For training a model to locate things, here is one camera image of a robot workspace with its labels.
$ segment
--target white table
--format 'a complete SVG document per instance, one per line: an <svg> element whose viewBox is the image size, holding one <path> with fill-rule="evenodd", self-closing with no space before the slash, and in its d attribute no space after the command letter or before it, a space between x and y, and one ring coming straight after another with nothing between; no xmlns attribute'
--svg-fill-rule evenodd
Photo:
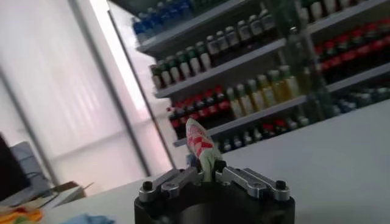
<svg viewBox="0 0 390 224"><path fill-rule="evenodd" d="M230 166L286 180L296 199L296 223L390 223L390 100L224 158ZM45 214L43 223L60 223L81 212L133 223L141 184L59 206Z"/></svg>

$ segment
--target metal shelf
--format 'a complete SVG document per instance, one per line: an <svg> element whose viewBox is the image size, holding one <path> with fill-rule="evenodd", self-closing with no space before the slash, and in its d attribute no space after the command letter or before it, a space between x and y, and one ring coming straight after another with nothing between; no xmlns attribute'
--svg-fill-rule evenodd
<svg viewBox="0 0 390 224"><path fill-rule="evenodd" d="M194 30L199 26L208 23L210 20L217 18L223 13L233 10L250 0L229 0L216 6L193 19L179 24L172 29L162 32L155 37L146 40L137 50L147 54L149 51L162 51L166 42L174 41L178 36L184 35L188 31Z"/></svg>
<svg viewBox="0 0 390 224"><path fill-rule="evenodd" d="M218 133L222 133L224 131L230 130L232 128L236 128L236 127L239 127L241 125L248 124L252 121L256 121L262 117L266 117L268 115L277 113L279 111L282 111L282 110L285 110L285 109L288 109L288 108L291 108L294 106L298 106L304 102L306 102L306 96L300 96L300 97L297 97L295 99L292 99L292 100L280 103L278 105L275 105L273 107L264 109L262 111L253 113L253 114L248 115L246 117L241 117L237 120L234 120L234 121L228 122L226 124L222 124L220 126L217 126L215 128L209 129L209 130L207 130L207 133L210 136L213 136L213 135L216 135ZM184 139L180 139L180 140L174 142L173 145L175 147L179 147L179 146L185 145L186 142L187 142L187 140L186 140L186 138L184 138Z"/></svg>
<svg viewBox="0 0 390 224"><path fill-rule="evenodd" d="M383 4L389 0L368 0L365 2L362 2L356 6L347 8L341 12L334 13L330 15L328 18L319 20L314 22L312 25L308 26L308 33L312 34L315 32L318 32L322 29L328 28L332 25L335 25L336 23L339 23L343 20L346 20L348 18L351 18L355 15L358 15L366 10L369 10L371 8L374 8L380 4Z"/></svg>
<svg viewBox="0 0 390 224"><path fill-rule="evenodd" d="M264 56L268 53L274 52L277 49L280 49L286 44L285 39L280 39L277 41L274 41L270 44L267 44L257 50L254 50L252 52L249 52L248 54L245 54L243 56L240 56L236 59L233 59L231 61L228 61L227 63L224 63L220 66L217 66L205 73L201 73L195 77L191 77L187 79L186 81L180 82L178 84L175 84L173 86L167 87L165 89L161 89L157 93L155 93L156 98L165 98L173 95L174 93L179 92L182 89L185 89L189 86L198 84L200 82L203 82L204 80L210 79L216 75L222 74L223 72L226 72L232 68L235 68L241 64L244 64L248 61L254 60L256 58L259 58L261 56Z"/></svg>
<svg viewBox="0 0 390 224"><path fill-rule="evenodd" d="M371 79L373 77L376 77L378 75L382 75L384 73L390 72L390 62L381 66L378 66L376 68L364 71L362 73L359 73L357 75L354 75L352 77L346 78L342 81L338 81L336 83L333 83L331 85L328 85L329 92L334 92L339 89L343 89L345 87L354 85L356 83L365 81L367 79Z"/></svg>

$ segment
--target computer monitor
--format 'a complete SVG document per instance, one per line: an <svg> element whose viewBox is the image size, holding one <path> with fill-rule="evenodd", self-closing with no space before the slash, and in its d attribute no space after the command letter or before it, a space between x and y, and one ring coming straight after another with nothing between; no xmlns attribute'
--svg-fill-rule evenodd
<svg viewBox="0 0 390 224"><path fill-rule="evenodd" d="M0 204L30 187L24 174L5 140L0 134Z"/></svg>

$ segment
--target red and white packet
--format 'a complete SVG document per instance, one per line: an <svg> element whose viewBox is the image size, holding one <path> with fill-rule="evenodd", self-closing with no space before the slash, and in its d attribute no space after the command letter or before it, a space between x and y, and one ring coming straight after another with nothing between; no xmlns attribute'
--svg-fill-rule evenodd
<svg viewBox="0 0 390 224"><path fill-rule="evenodd" d="M206 129L192 118L189 118L186 123L186 137L187 146L200 160L205 174L204 181L211 181L215 161L222 160L221 153L207 135Z"/></svg>

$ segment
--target yellow bottle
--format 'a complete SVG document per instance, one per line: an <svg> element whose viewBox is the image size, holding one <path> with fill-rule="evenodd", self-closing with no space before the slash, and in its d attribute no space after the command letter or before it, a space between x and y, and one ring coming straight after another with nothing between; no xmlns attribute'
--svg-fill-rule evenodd
<svg viewBox="0 0 390 224"><path fill-rule="evenodd" d="M295 98L298 97L300 93L300 88L298 85L298 81L295 76L290 71L290 66L288 65L282 65L279 67L280 71L282 72L282 77L284 78L284 83L286 85L286 88L289 92L289 98Z"/></svg>
<svg viewBox="0 0 390 224"><path fill-rule="evenodd" d="M226 90L226 95L227 95L227 98L229 99L230 101L230 107L233 111L233 114L234 114L234 117L237 119L237 118L240 118L240 117L243 117L244 116L244 112L243 110L241 109L241 105L239 104L237 98L235 97L234 95L234 90L233 88L228 88Z"/></svg>
<svg viewBox="0 0 390 224"><path fill-rule="evenodd" d="M239 98L239 101L241 102L241 106L243 108L244 114L250 115L253 112L255 112L255 110L253 108L254 106L252 105L252 102L250 101L250 98L245 91L244 85L238 84L236 89L238 92L238 98Z"/></svg>
<svg viewBox="0 0 390 224"><path fill-rule="evenodd" d="M260 84L261 92L264 95L267 107L276 105L276 98L272 87L270 86L267 77L263 74L257 76L257 80Z"/></svg>
<svg viewBox="0 0 390 224"><path fill-rule="evenodd" d="M286 99L288 99L288 92L286 91L286 85L280 78L280 72L278 70L271 70L268 72L268 74L277 102L284 102Z"/></svg>
<svg viewBox="0 0 390 224"><path fill-rule="evenodd" d="M263 110L266 108L264 98L261 94L261 91L258 89L257 83L254 79L248 80L248 86L250 89L250 99L252 100L253 105L257 111Z"/></svg>

